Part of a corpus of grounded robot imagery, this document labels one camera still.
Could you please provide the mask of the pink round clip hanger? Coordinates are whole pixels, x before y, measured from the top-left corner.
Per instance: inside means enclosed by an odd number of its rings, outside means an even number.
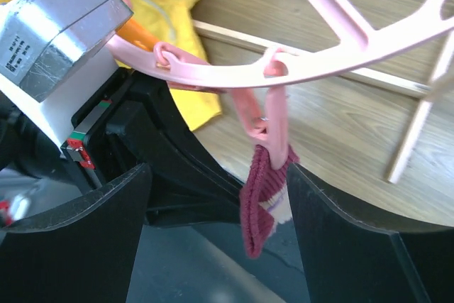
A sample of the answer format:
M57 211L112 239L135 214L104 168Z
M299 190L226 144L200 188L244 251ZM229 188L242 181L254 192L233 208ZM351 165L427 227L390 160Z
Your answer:
M441 15L445 1L426 0L412 15L376 30L348 0L308 0L339 44L303 55L268 48L249 65L203 65L173 45L158 43L147 52L118 36L107 45L117 60L144 74L200 90L228 89L245 131L268 150L277 170L289 155L285 86L353 71L451 31L453 20Z

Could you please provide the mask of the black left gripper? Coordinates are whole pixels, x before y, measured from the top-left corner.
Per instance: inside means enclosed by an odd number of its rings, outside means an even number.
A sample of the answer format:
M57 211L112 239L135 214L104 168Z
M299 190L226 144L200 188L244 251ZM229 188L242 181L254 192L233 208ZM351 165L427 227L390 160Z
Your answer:
M146 162L153 175L150 225L239 224L243 183L188 129L162 80L120 67L71 122L62 151L82 193Z

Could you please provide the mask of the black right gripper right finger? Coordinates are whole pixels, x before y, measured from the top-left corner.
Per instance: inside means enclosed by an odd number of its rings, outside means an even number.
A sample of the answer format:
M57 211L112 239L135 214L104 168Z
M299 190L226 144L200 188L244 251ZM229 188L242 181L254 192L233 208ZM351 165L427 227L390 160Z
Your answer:
M287 189L312 302L452 302L453 229L394 214L298 164Z

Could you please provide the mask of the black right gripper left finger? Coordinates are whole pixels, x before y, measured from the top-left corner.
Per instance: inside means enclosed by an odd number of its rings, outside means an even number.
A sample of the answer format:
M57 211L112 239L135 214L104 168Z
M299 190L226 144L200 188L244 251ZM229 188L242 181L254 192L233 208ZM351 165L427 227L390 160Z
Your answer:
M2 302L125 302L152 184L145 163L1 229Z

